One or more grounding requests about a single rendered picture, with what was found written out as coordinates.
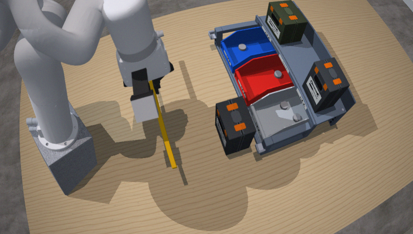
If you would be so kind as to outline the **grey open bin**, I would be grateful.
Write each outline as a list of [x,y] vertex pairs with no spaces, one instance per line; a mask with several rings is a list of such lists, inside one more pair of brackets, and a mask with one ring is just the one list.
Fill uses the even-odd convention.
[[[286,101],[288,107],[281,109],[280,103]],[[300,114],[300,121],[295,122],[293,115]],[[260,141],[284,132],[310,119],[294,86],[267,94],[251,104],[250,115]]]

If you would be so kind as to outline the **yellow bar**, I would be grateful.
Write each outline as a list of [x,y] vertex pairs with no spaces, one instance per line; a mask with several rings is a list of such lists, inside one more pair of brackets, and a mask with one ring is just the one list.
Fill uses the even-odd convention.
[[153,92],[154,92],[154,97],[155,97],[156,105],[157,105],[158,112],[159,112],[158,122],[159,122],[159,125],[160,125],[160,129],[161,129],[161,133],[162,133],[163,140],[164,140],[164,143],[165,143],[165,147],[166,147],[166,150],[167,150],[167,153],[168,153],[168,156],[169,156],[169,160],[170,160],[172,169],[175,169],[175,168],[177,168],[177,165],[176,165],[176,162],[175,162],[175,159],[174,159],[174,156],[173,156],[173,153],[172,153],[172,149],[171,149],[171,146],[170,146],[170,143],[169,143],[168,135],[167,135],[167,132],[166,132],[166,129],[165,129],[165,125],[164,125],[164,122],[163,122],[161,110],[160,110],[160,107],[159,107],[157,95],[156,95],[156,92],[154,90],[152,80],[149,81],[149,84],[150,84],[150,89],[151,90],[153,89]]

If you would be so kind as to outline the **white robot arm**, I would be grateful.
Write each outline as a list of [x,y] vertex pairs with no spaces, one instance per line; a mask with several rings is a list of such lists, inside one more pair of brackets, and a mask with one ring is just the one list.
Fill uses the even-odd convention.
[[[149,57],[164,36],[163,30],[154,30],[147,0],[75,0],[69,14],[53,0],[0,0],[0,52],[19,29],[14,62],[36,115],[26,124],[37,125],[29,132],[37,132],[48,150],[65,150],[78,135],[61,62],[78,66],[90,61],[106,26],[119,56],[130,63]],[[131,77],[136,123],[159,118],[147,69]]]

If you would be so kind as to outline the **olive green tool case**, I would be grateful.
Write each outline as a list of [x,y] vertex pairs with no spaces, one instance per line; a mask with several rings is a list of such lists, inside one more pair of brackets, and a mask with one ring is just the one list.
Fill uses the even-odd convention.
[[265,22],[279,45],[301,41],[308,23],[291,0],[269,2]]

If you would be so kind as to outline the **blue open bin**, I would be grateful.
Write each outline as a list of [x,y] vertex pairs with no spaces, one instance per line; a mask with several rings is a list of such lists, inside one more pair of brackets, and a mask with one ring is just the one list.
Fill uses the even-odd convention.
[[[239,50],[241,43],[245,51]],[[234,32],[223,40],[222,52],[232,73],[253,58],[277,54],[261,26]]]

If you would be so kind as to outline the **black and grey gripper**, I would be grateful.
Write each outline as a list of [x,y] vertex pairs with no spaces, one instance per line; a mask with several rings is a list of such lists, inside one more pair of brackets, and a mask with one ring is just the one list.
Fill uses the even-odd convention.
[[168,73],[174,71],[173,65],[169,62],[168,55],[161,38],[157,40],[158,44],[154,52],[146,59],[139,62],[125,62],[121,59],[116,50],[118,67],[123,79],[124,87],[132,87],[131,73],[141,69],[147,69],[148,81],[152,80],[156,94],[161,88],[160,80]]

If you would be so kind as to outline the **red bin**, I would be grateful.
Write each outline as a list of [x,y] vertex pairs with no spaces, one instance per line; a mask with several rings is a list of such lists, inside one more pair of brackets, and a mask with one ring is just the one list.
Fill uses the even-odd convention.
[[[281,78],[276,78],[276,70]],[[253,58],[236,71],[236,82],[247,106],[269,93],[294,86],[278,54]]]

